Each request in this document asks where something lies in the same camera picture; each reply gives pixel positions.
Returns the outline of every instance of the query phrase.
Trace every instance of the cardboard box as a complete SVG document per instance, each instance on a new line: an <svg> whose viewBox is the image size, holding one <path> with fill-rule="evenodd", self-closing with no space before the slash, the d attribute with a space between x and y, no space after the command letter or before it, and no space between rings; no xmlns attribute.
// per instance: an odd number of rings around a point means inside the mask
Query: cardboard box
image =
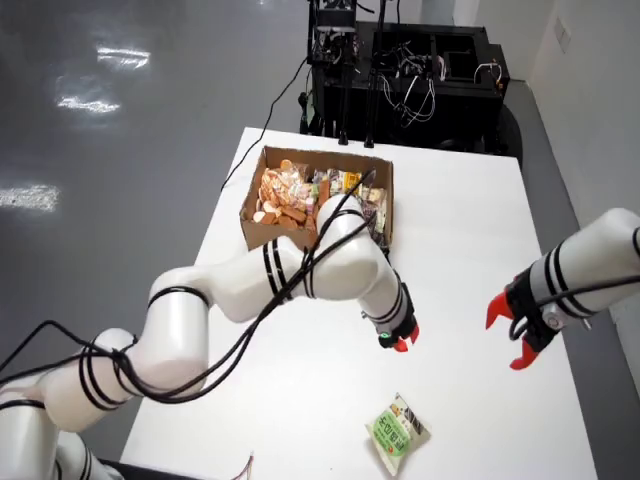
<svg viewBox="0 0 640 480"><path fill-rule="evenodd" d="M313 244L313 238L307 230L292 230L280 225L262 225L253 221L253 214L256 212L256 201L258 200L258 189L260 188L264 170L266 168L278 168L280 162L285 158L293 163L309 165L312 172L313 170L336 168L345 172L364 173L372 168L375 169L376 174L373 186L384 188L387 191L387 217L384 237L387 245L391 246L393 238L393 164L391 162L380 158L346 153L264 147L258 160L256 171L253 174L249 193L247 193L240 210L240 223L249 250L260 247L270 240L283 235L293 240L300 249L311 247Z"/></svg>

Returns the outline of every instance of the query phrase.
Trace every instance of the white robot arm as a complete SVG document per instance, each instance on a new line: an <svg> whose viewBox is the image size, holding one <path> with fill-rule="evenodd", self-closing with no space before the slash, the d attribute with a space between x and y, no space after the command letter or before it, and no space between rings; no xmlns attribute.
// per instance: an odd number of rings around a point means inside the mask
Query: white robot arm
<svg viewBox="0 0 640 480"><path fill-rule="evenodd" d="M486 327L498 316L512 320L511 340L524 337L522 357L511 368L522 370L564 327L584 323L638 291L640 217L616 208L518 274L489 304Z"/></svg>
<svg viewBox="0 0 640 480"><path fill-rule="evenodd" d="M318 259L325 251L327 255L302 275L304 282L294 286L285 301L299 296L357 299L363 316L374 324L381 346L406 351L403 339L415 342L419 334L411 298L368 230L361 229L339 248L328 251L334 242L363 226L359 203L353 197L332 197L319 212L320 231L325 223L327 228L315 253ZM2 465L15 463L18 448L15 441L3 444L8 439L5 432L12 432L13 440L18 438L16 432L21 432L21 451L25 445L40 445L41 450L48 450L38 452L38 458L51 460L55 458L55 442L44 441L43 432L54 437L57 429L81 432L133 395L142 396L145 392L140 391L140 384L147 393L165 395L168 403L199 392L208 368L209 309L217 305L234 322L255 318L300 275L304 263L305 254L287 237L280 237L222 265L184 267L162 274L151 288L147 320L138 342L120 329L107 330L94 340L97 347L126 355L138 386L116 368L113 358L94 354L0 385L0 404L19 398L42 402L46 409L46 415L27 407L0 411L0 479L5 478ZM184 388L185 381L199 376L202 378ZM25 422L40 426L24 432ZM50 461L42 463L42 468L52 468ZM39 471L38 475L21 478L49 478L50 473Z"/></svg>

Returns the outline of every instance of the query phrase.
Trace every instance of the white wall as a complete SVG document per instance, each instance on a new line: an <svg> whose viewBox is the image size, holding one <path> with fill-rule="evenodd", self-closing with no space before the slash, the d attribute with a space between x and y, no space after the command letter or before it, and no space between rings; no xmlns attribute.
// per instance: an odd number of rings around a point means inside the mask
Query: white wall
<svg viewBox="0 0 640 480"><path fill-rule="evenodd" d="M473 26L480 0L456 0L453 6L453 22L458 26Z"/></svg>
<svg viewBox="0 0 640 480"><path fill-rule="evenodd" d="M457 0L456 25L487 28L502 45L511 78L529 80L554 0Z"/></svg>
<svg viewBox="0 0 640 480"><path fill-rule="evenodd" d="M558 15L571 33L567 53ZM558 0L537 55L531 87L583 226L612 207L640 214L638 25L638 0ZM640 298L611 313L640 391Z"/></svg>
<svg viewBox="0 0 640 480"><path fill-rule="evenodd" d="M396 22L396 1L387 2L384 20L385 22ZM356 14L358 20L363 22L377 22L380 12L380 0L358 0L364 7L370 8L375 15L365 12L361 8ZM401 0L400 1L400 21L402 23L420 23L420 13L422 11L422 0Z"/></svg>

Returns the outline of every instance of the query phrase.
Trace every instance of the cable bundle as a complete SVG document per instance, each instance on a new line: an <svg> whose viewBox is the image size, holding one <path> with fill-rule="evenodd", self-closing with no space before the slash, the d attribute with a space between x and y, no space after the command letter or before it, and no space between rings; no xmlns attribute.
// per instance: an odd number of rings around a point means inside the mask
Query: cable bundle
<svg viewBox="0 0 640 480"><path fill-rule="evenodd" d="M7 359L0 365L0 372L2 372L9 365L9 363L11 363L11 361L18 356L18 354L35 338L36 335L38 335L45 327L48 327L48 326L56 328L58 331L60 331L62 334L64 334L67 338L71 339L76 344L82 346L83 348L82 348L81 352L79 354L67 357L67 358L65 358L63 360L60 360L60 361L57 361L57 362L54 362L54 363L50 363L50 364L47 364L47 365L43 365L43 366L40 366L40 367L31 368L29 370L25 370L25 371L22 371L20 373L5 377L3 379L0 379L0 388L3 385L5 385L5 384L7 384L9 382L12 382L12 381L15 381L15 380L18 380L18 379L21 379L21 378L25 378L25 377L28 377L28 376L31 376L31 375L35 375L35 374L38 374L38 373L47 372L47 371L50 371L52 369L59 368L59 367L62 367L64 365L67 365L69 363L78 361L78 363L79 363L80 380L81 380L81 383L83 384L83 390L85 392L85 395L87 395L87 392L89 391L87 388L85 388L85 384L88 381L88 382L91 383L91 385L93 387L93 390L96 391L96 393L99 396L99 398L104 403L106 403L107 405L110 406L109 408L105 407L105 408L101 408L101 409L102 410L113 410L114 408L119 406L119 404L118 404L118 402L115 402L114 400L108 399L108 398L103 396L104 392L100 391L100 387L99 387L99 385L98 385L98 383L96 381L96 378L93 376L92 366L91 366L92 365L91 362L92 362L92 360L94 358L109 358L113 362L114 370L116 372L116 376L118 377L118 379L120 379L120 375L121 374L124 375L129 380L129 382L134 386L134 388L138 392L140 392L141 396L150 398L151 400L154 400L154 401L159 402L159 403L164 403L164 404L180 404L180 403L186 403L186 402L190 402L190 401L202 398L203 396L207 395L212 390L214 390L216 387L218 387L231 374L231 372L233 372L233 370L236 368L236 366L238 365L238 363L242 359L242 356L244 355L247 347L249 346L249 343L251 342L251 339L252 339L255 331L257 330L258 326L260 325L260 323L262 323L262 321L278 305L283 303L284 299L287 297L287 295L289 295L294 290L294 288L296 288L301 282L304 281L305 282L305 289L310 293L309 296L311 296L311 297L313 296L313 268L315 267L315 265L317 265L319 262L321 262L324 258L326 258L328 255L330 255L336 249L340 248L342 245L346 244L351 239L353 239L358 234L360 234L364 229L367 228L369 223L374 219L375 215L372 215L368 219L365 219L362 222L362 224L360 226L358 226L357 228L355 228L352 232L348 233L347 235L345 235L341 239L337 240L336 242L334 242L333 244L328 246L326 249L324 249L321 253L316 255L316 252L317 252L317 250L318 250L318 248L320 246L320 243L321 243L324 235L326 234L327 230L329 229L329 226L331 225L331 223L336 218L338 218L339 216L344 215L344 214L351 214L351 213L359 214L359 212L357 212L355 210L344 210L344 211L341 211L341 208L343 207L343 205L345 204L345 202L347 201L349 196L351 196L353 194L353 192L368 177L370 177L373 173L374 173L374 171L370 170L370 171L366 172L365 174L363 174L362 177L360 178L360 180L355 185L353 185L353 187L351 187L349 189L349 191L345 194L345 196L340 200L340 202L338 203L336 208L333 210L333 212L331 213L331 215L329 216L327 221L322 226L322 229L320 230L320 232L318 234L318 238L315 241L315 243L312 245L312 247L309 250L305 250L305 254L304 254L302 263L301 263L300 268L298 269L298 271L291 277L291 279L288 282L286 282L283 285L282 289L280 289L277 292L277 294L274 295L274 297L271 299L271 301L269 301L269 303L267 303L267 305L260 312L258 317L242 333L242 335L240 335L240 337L238 338L236 343L229 349L229 351L227 353L225 353L225 355L220 360L218 360L214 365L209 367L202 374L200 374L197 377L189 380L184 385L182 385L182 386L180 386L178 388L175 388L173 390L170 390L170 391L165 391L165 392L159 392L158 390L154 389L153 386L147 385L140 378L140 376L136 373L135 368L133 367L133 365L131 363L131 360L127 356L127 350L131 346L133 346L135 344L135 341L136 341L135 338L134 338L134 343L132 343L132 345L130 345L129 347L127 347L127 348L125 348L123 350L111 350L111 351L109 351L109 350L107 350L105 348L102 348L102 347L96 345L95 342L87 342L86 340L83 340L83 339L79 338L77 335L75 335L72 332L70 332L68 329L66 329L64 326L60 325L58 322L55 322L53 320L46 320L46 321L42 322L40 325L38 325L38 327L36 327L33 330L33 332L31 332L25 338L25 340L18 346L18 348L16 348L16 350L14 350L14 352L11 353L11 355L9 355L9 357L7 357ZM178 397L178 395L180 395L181 393L185 392L186 390L190 389L191 387L193 387L194 385L198 384L202 380L208 378L209 375L211 375L212 373L216 372L236 352L237 352L237 355L234 358L234 360L231 363L231 365L218 378L216 378L216 380L213 383L208 385L206 388L200 390L199 392L192 393L192 394L189 394L189 395L185 395L185 396L182 396L182 397ZM120 381L120 383L121 383L121 386L123 388L125 388L124 384L122 383L122 381ZM134 395L134 392L131 392L129 390L127 390L127 391L130 394ZM15 404L7 403L7 404L0 405L0 410L3 409L3 408L9 408L9 407L12 407L12 406L20 406L20 405L26 405L26 404L24 402L15 403Z"/></svg>
<svg viewBox="0 0 640 480"><path fill-rule="evenodd" d="M380 74L380 77L382 78L382 81L383 81L382 90L384 91L384 96L387 99L387 102L389 102L389 105L391 105L394 112L400 112L400 125L402 126L402 128L409 128L409 126L414 121L419 123L424 123L424 122L428 122L429 120L431 120L431 118L433 118L433 114L436 111L436 95L435 95L435 89L433 86L432 78L429 78L429 91L425 95L424 100L422 101L422 105L420 105L420 108L418 109L417 112L414 112L411 108L407 106L407 100L409 99L411 90L413 89L413 86L419 77L416 75L413 78L413 81L411 82L411 86L409 87L409 90L407 91L407 94L405 95L404 100L398 103L393 103L393 101L391 100L391 95L390 95L391 86L389 85L389 81L382 74ZM429 111L428 114L424 114L422 113L422 110L424 109L424 106L427 104L429 97L431 97L431 110Z"/></svg>

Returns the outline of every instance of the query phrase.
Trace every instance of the gray floor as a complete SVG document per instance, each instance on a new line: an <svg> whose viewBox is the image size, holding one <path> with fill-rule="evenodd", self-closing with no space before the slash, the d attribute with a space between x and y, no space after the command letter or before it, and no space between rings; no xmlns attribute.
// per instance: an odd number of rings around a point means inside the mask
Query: gray floor
<svg viewBox="0 0 640 480"><path fill-rule="evenodd" d="M220 3L0 2L0 191L59 192L49 210L0 203L0 357L46 318L85 338L139 333L153 279L194 261L242 129L262 126L305 54L306 2ZM302 83L271 128L297 130ZM514 82L507 103L546 250L577 223L531 92ZM571 366L600 478L632 478L640 406L613 325L596 330L565 335ZM50 333L12 371L73 350ZM136 409L89 446L118 459Z"/></svg>
<svg viewBox="0 0 640 480"><path fill-rule="evenodd" d="M506 103L522 131L522 176L540 248L549 251L578 230L578 221L531 90L522 82L512 82ZM609 312L592 320L591 332L571 329L563 337L596 471L600 480L636 479L640 475L640 400Z"/></svg>

